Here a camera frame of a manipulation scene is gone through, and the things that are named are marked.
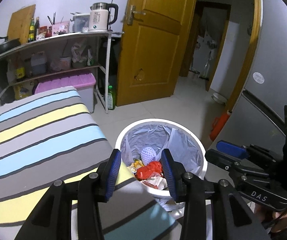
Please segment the right hand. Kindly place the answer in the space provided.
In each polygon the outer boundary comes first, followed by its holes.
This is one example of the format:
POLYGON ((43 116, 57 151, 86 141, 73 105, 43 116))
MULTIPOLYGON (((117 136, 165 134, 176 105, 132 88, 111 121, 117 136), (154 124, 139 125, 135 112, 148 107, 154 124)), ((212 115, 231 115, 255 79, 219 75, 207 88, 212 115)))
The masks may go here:
MULTIPOLYGON (((265 208, 259 204, 255 204, 254 213, 256 217, 260 220, 260 222, 263 222, 265 219, 265 208)), ((287 229, 287 213, 285 213, 283 216, 280 217, 278 222, 272 226, 271 233, 279 233, 282 230, 287 229)))

